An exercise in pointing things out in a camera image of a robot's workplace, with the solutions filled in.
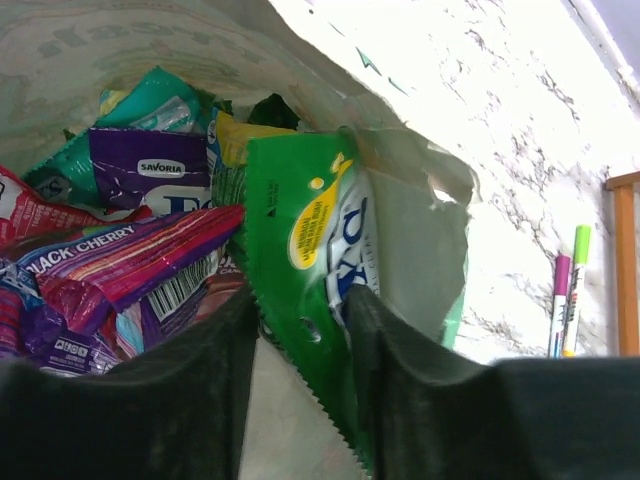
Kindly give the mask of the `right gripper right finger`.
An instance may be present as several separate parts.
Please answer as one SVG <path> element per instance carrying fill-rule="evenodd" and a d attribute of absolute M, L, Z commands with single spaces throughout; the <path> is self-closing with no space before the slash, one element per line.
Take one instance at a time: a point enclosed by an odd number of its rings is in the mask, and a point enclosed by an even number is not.
<path fill-rule="evenodd" d="M 635 358 L 481 365 L 347 297 L 358 413 L 377 479 L 635 479 Z"/>

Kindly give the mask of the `purple snack packet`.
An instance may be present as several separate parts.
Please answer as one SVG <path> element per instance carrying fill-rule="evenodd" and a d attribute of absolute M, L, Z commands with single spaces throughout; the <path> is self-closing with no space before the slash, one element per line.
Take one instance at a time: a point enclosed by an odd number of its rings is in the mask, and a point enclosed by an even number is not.
<path fill-rule="evenodd" d="M 140 129 L 92 128 L 90 158 L 100 200 L 156 216 L 211 206 L 203 136 Z"/>

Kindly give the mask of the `green snack packet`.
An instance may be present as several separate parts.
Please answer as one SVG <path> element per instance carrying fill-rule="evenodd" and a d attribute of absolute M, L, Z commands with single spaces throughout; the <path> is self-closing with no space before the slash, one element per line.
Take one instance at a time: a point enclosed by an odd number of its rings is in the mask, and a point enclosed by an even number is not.
<path fill-rule="evenodd" d="M 354 133 L 241 123 L 214 109 L 207 157 L 213 204 L 245 208 L 235 252 L 268 338 L 369 467 L 345 301 L 355 285 L 380 285 L 374 194 Z"/>

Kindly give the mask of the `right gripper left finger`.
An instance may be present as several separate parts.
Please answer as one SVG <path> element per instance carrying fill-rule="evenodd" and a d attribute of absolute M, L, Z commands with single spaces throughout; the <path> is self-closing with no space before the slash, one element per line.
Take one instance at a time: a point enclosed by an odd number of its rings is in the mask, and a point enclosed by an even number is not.
<path fill-rule="evenodd" d="M 235 479 L 257 339 L 238 290 L 203 321 L 100 376 L 1 365 L 5 479 Z"/>

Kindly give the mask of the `green printed paper bag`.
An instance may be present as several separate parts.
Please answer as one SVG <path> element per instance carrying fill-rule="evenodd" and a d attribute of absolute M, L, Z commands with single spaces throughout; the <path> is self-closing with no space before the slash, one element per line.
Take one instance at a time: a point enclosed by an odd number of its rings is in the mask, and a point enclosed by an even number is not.
<path fill-rule="evenodd" d="M 436 194 L 442 157 L 407 128 L 405 89 L 374 80 L 363 54 L 300 1 L 5 1 L 1 5 L 1 168 L 20 174 L 88 125 L 107 87 L 131 87 L 152 66 L 197 90 L 241 102 L 284 97 L 303 122 L 356 129 L 377 200 L 382 303 L 425 337 L 447 328 L 466 274 L 468 190 Z M 239 475 L 235 479 L 354 479 L 300 376 L 258 334 Z"/>

